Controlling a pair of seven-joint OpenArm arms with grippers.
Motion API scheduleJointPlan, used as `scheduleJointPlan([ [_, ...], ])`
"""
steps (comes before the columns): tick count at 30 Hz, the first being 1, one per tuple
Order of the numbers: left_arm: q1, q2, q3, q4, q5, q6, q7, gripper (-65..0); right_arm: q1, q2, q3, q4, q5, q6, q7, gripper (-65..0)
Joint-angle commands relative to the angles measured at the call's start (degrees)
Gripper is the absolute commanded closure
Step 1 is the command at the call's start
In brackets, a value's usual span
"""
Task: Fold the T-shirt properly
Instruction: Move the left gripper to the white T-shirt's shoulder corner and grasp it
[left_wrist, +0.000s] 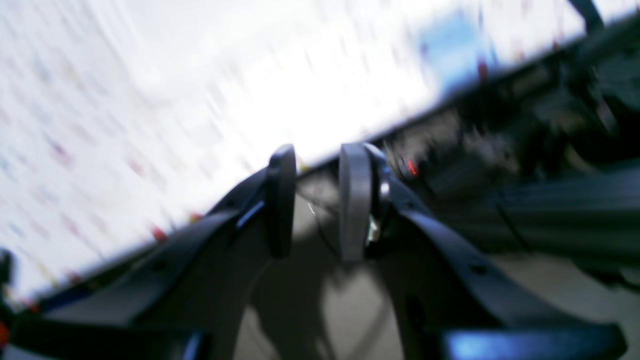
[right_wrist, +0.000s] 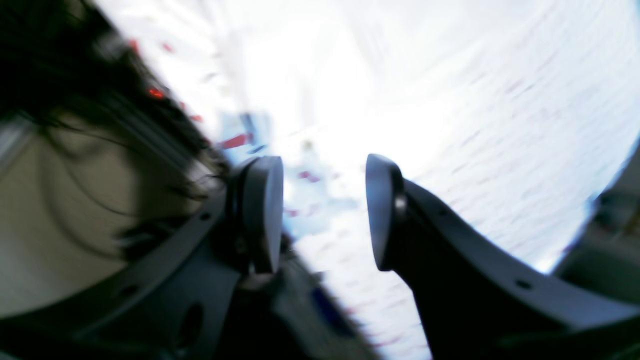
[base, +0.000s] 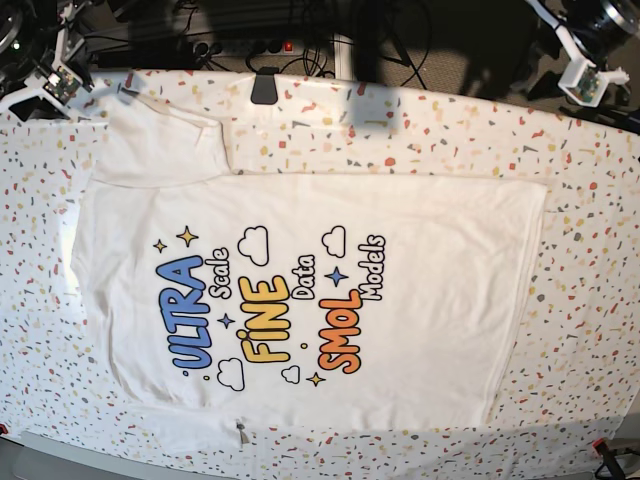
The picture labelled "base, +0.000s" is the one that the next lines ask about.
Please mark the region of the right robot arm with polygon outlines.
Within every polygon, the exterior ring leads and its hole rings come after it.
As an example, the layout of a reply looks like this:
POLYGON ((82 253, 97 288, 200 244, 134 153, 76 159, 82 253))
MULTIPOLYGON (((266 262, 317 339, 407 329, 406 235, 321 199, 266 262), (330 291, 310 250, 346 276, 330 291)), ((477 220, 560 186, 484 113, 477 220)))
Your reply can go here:
POLYGON ((69 119, 70 101, 94 83, 86 62, 81 16, 96 1, 1 3, 1 112, 19 119, 69 119))

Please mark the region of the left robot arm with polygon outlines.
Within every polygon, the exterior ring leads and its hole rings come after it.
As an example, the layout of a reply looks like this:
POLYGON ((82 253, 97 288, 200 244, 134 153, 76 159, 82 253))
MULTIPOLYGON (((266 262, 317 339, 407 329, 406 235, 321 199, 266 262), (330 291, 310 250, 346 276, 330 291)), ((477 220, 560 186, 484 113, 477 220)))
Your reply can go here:
POLYGON ((596 108, 609 87, 628 91, 629 73, 611 67, 609 57, 639 33, 639 17, 630 1, 563 1, 559 10, 544 1, 528 6, 539 19, 530 68, 536 71, 544 57, 563 62, 560 72, 544 74, 552 94, 596 108))

